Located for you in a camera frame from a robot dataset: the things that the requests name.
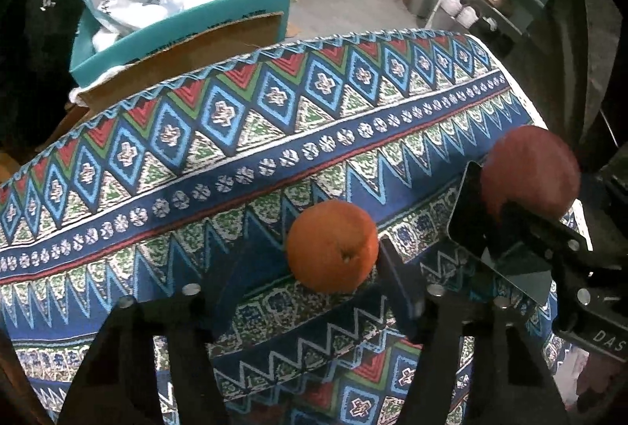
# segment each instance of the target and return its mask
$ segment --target gray floor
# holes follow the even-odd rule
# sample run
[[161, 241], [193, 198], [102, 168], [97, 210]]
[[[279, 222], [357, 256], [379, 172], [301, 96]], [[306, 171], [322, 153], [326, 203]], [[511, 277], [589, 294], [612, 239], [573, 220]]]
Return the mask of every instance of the gray floor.
[[417, 27], [401, 0], [298, 0], [290, 7], [290, 23], [299, 30], [293, 39]]

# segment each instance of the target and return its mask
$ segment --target silver screw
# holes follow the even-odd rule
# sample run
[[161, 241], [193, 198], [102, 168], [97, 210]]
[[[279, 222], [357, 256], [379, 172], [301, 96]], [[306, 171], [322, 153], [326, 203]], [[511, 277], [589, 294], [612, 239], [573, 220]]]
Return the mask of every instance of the silver screw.
[[493, 299], [493, 304], [499, 309], [505, 310], [510, 307], [510, 299], [503, 295], [498, 295], [495, 299]]
[[591, 293], [586, 289], [580, 289], [576, 297], [584, 306], [587, 306], [591, 302]]
[[132, 295], [124, 295], [118, 299], [118, 308], [128, 308], [135, 304], [135, 298]]
[[428, 285], [428, 293], [434, 297], [442, 297], [445, 295], [445, 287], [438, 283], [431, 283]]
[[183, 295], [196, 295], [200, 292], [200, 285], [197, 283], [188, 283], [181, 289], [181, 292], [183, 292]]

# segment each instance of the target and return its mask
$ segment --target teal box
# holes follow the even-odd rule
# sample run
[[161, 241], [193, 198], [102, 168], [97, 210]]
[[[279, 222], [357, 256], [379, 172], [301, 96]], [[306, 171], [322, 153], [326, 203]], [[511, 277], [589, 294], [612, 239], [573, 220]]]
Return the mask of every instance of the teal box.
[[84, 88], [113, 66], [137, 62], [221, 24], [276, 12], [283, 13], [277, 32], [277, 42], [281, 42], [286, 36], [289, 11], [290, 0], [216, 0], [139, 29], [96, 53], [92, 37], [100, 23], [86, 9], [74, 38], [70, 74]]

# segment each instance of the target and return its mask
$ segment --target patterned tablecloth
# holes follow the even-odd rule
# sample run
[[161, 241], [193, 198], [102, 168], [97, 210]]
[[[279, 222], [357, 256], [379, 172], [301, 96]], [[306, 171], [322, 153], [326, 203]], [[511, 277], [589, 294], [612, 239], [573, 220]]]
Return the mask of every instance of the patterned tablecloth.
[[[4, 328], [55, 417], [112, 303], [171, 295], [228, 256], [260, 256], [232, 330], [210, 349], [236, 421], [392, 423], [419, 349], [369, 281], [317, 295], [289, 274], [299, 212], [360, 205], [408, 263], [456, 286], [444, 240], [456, 187], [505, 131], [542, 120], [478, 41], [428, 30], [351, 34], [259, 49], [117, 104], [46, 149], [0, 189]], [[586, 234], [576, 208], [565, 219]], [[511, 295], [496, 283], [495, 293]], [[513, 294], [513, 300], [521, 299]], [[548, 366], [556, 297], [528, 328]], [[464, 412], [472, 339], [450, 421]], [[178, 423], [164, 340], [155, 339], [167, 423]]]

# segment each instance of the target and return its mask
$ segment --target orange fruit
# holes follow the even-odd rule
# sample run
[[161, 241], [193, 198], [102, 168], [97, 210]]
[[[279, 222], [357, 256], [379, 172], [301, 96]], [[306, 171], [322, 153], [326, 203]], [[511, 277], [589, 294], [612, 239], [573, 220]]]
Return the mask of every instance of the orange fruit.
[[560, 219], [580, 192], [580, 168], [556, 134], [522, 126], [497, 140], [480, 183], [486, 208], [497, 220], [507, 201], [547, 219]]
[[327, 200], [305, 209], [286, 239], [294, 277], [314, 292], [353, 292], [378, 258], [378, 227], [352, 203]]

